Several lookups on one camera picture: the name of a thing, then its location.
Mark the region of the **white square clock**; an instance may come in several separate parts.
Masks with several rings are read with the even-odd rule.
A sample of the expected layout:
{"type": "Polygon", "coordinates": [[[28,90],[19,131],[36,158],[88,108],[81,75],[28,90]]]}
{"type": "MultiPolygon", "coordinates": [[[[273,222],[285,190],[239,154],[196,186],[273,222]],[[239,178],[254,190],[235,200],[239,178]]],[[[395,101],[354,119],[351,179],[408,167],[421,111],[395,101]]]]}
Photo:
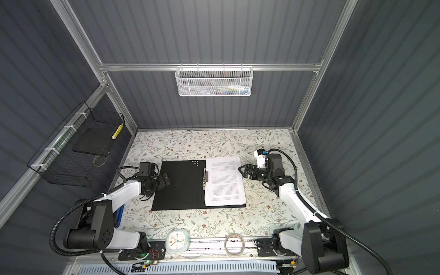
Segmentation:
{"type": "Polygon", "coordinates": [[[186,229],[173,229],[167,234],[165,245],[169,254],[186,252],[190,246],[190,234],[186,229]]]}

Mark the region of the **blue and black stapler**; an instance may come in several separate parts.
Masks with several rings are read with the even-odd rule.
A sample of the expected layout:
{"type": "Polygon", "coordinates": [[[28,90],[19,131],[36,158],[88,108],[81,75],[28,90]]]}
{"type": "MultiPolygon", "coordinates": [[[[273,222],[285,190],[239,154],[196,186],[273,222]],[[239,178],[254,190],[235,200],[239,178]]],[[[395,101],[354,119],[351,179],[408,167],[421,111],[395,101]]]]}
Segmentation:
{"type": "Polygon", "coordinates": [[[120,206],[117,209],[117,211],[114,212],[114,214],[113,214],[113,217],[114,217],[113,224],[114,224],[115,228],[118,228],[121,224],[121,220],[122,220],[123,212],[124,212],[124,207],[125,207],[125,205],[120,206]]]}

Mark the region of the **white printed paper files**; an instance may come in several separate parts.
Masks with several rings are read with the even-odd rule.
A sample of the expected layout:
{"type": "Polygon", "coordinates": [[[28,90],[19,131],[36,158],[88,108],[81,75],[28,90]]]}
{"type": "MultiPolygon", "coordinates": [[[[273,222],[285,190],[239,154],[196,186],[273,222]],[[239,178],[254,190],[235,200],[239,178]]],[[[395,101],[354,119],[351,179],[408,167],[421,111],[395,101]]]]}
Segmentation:
{"type": "Polygon", "coordinates": [[[245,187],[243,176],[239,172],[240,166],[239,157],[206,159],[205,206],[245,207],[245,187]]]}

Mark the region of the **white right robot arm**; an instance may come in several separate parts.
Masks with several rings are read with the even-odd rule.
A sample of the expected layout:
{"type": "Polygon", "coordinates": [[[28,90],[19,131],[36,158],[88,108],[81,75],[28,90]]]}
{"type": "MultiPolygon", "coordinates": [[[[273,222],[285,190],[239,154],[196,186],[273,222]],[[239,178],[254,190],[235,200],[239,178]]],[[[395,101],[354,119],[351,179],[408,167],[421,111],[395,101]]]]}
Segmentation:
{"type": "Polygon", "coordinates": [[[239,167],[245,179],[260,181],[274,192],[293,212],[299,221],[299,229],[278,229],[272,234],[271,247],[275,253],[283,255],[292,252],[302,258],[305,268],[311,274],[323,272],[340,273],[349,267],[346,238],[337,224],[333,229],[324,219],[327,217],[303,195],[299,189],[297,166],[294,174],[286,175],[283,157],[287,154],[278,149],[259,149],[254,152],[256,165],[239,167]]]}

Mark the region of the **blue folder with black inside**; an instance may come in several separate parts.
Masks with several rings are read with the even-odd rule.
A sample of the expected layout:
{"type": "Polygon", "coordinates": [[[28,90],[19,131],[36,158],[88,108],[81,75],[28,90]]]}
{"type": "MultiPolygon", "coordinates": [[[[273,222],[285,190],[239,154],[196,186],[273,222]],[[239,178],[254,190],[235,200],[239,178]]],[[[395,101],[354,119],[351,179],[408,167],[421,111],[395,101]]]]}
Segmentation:
{"type": "Polygon", "coordinates": [[[170,185],[155,193],[151,210],[220,209],[205,206],[206,159],[164,161],[161,173],[167,173],[170,185]]]}

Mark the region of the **yellow marker pen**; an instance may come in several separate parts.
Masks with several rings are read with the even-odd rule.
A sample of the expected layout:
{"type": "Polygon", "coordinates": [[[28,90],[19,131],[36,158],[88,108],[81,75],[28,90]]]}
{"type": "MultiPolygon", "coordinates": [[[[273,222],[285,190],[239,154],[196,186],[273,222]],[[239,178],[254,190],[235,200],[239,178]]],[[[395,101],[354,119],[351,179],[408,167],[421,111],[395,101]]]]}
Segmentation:
{"type": "Polygon", "coordinates": [[[119,134],[121,133],[123,127],[124,127],[124,123],[121,123],[121,124],[117,127],[117,129],[115,129],[114,133],[113,133],[112,136],[111,136],[111,139],[112,139],[112,140],[116,140],[116,139],[117,139],[117,137],[118,137],[119,134]]]}

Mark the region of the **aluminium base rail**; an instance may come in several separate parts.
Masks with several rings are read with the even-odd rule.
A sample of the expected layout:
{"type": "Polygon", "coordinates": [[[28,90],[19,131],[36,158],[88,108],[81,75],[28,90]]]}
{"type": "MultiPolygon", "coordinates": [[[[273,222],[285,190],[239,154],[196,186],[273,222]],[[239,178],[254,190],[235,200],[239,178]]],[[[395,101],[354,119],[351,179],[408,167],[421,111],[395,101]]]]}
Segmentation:
{"type": "Polygon", "coordinates": [[[225,238],[190,238],[190,246],[186,252],[180,254],[169,254],[166,252],[165,239],[154,239],[146,242],[147,247],[123,248],[112,241],[105,249],[98,252],[118,253],[120,261],[148,260],[159,261],[163,259],[174,259],[187,257],[189,259],[198,257],[301,257],[305,255],[302,248],[313,248],[319,244],[311,242],[312,238],[292,234],[290,231],[283,231],[274,234],[271,238],[241,238],[232,234],[225,238]]]}

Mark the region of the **black foam pad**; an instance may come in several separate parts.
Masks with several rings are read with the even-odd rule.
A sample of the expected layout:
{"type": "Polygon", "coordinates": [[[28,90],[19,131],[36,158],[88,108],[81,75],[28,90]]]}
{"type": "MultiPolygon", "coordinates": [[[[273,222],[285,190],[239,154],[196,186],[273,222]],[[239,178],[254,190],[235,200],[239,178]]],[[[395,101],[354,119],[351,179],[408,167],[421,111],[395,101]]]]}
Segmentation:
{"type": "Polygon", "coordinates": [[[77,153],[107,157],[115,144],[112,129],[90,128],[80,137],[72,151],[77,153]]]}

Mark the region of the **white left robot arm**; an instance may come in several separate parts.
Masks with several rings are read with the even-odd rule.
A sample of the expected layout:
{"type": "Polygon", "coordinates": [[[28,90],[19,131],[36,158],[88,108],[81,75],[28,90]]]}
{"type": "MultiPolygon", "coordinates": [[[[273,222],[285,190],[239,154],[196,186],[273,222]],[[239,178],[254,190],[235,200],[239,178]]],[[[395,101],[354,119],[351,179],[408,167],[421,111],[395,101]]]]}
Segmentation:
{"type": "Polygon", "coordinates": [[[147,253],[150,250],[144,233],[117,229],[114,215],[131,199],[140,195],[149,199],[157,191],[168,187],[169,177],[159,171],[158,165],[142,162],[137,173],[129,178],[121,178],[122,184],[72,212],[73,228],[66,234],[65,248],[98,252],[109,249],[140,249],[147,253]]]}

